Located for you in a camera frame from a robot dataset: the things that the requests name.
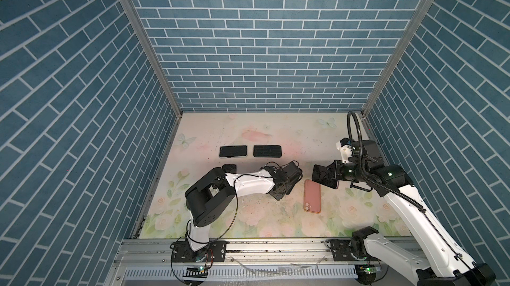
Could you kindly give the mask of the black phone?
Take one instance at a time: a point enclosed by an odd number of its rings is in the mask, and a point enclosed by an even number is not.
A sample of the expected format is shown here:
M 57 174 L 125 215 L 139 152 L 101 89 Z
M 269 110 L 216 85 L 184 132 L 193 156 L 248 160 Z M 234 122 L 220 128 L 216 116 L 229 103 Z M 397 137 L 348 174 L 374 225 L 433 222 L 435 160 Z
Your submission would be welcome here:
M 280 145 L 255 145 L 253 156 L 256 158 L 281 158 L 282 147 Z
M 237 166 L 235 164 L 225 164 L 222 166 L 222 170 L 225 173 L 236 173 L 237 172 Z
M 329 166 L 314 165 L 312 171 L 312 181 L 331 189 L 338 189 L 337 167 L 336 163 Z

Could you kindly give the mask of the blue phone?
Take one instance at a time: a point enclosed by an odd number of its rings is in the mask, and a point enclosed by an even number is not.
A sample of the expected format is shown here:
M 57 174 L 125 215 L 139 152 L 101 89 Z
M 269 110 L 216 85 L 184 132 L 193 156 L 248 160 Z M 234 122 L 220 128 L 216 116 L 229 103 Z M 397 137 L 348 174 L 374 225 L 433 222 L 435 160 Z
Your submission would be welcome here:
M 222 146 L 219 150 L 220 158 L 246 157 L 247 155 L 248 147 L 246 145 Z

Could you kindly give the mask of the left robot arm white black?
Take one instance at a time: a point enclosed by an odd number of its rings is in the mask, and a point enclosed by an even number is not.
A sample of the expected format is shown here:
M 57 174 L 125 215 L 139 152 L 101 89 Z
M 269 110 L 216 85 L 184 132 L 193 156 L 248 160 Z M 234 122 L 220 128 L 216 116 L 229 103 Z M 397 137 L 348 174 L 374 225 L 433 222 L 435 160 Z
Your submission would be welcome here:
M 254 173 L 236 174 L 220 167 L 211 169 L 185 192 L 191 214 L 185 238 L 192 251 L 200 251 L 212 242 L 211 225 L 218 220 L 232 200 L 253 194 L 269 194 L 275 200 L 289 195 L 303 178 L 296 161 L 285 165 L 268 163 Z

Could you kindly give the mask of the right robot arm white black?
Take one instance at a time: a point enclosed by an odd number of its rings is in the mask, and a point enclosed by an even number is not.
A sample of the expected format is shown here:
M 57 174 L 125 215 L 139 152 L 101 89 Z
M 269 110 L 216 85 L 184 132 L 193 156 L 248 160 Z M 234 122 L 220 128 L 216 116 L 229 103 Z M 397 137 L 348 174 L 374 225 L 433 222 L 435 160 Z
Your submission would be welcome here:
M 368 226 L 351 236 L 355 259 L 379 259 L 414 285 L 491 285 L 495 281 L 491 267 L 476 262 L 442 226 L 403 168 L 383 165 L 375 142 L 342 139 L 336 147 L 341 158 L 325 168 L 328 185 L 337 187 L 345 181 L 353 189 L 364 184 L 365 191 L 376 192 L 398 214 L 424 253 L 414 255 Z

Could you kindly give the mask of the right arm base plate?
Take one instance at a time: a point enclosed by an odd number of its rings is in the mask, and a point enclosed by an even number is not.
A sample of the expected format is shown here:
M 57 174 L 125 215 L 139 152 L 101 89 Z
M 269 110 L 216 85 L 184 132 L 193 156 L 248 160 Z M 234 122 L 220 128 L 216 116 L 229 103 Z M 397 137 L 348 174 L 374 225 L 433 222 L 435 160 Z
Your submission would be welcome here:
M 329 239 L 325 242 L 335 262 L 341 261 L 379 261 L 378 258 L 367 253 L 364 244 L 356 238 Z

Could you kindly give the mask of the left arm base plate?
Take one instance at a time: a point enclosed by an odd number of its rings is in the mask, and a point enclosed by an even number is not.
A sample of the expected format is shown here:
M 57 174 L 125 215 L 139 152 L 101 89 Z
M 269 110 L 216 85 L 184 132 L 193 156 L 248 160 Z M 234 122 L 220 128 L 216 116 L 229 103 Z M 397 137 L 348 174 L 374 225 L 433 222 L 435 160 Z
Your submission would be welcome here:
M 198 251 L 193 251 L 187 240 L 175 241 L 170 246 L 171 260 L 176 263 L 205 263 L 224 262 L 227 252 L 227 243 L 217 241 L 203 245 Z

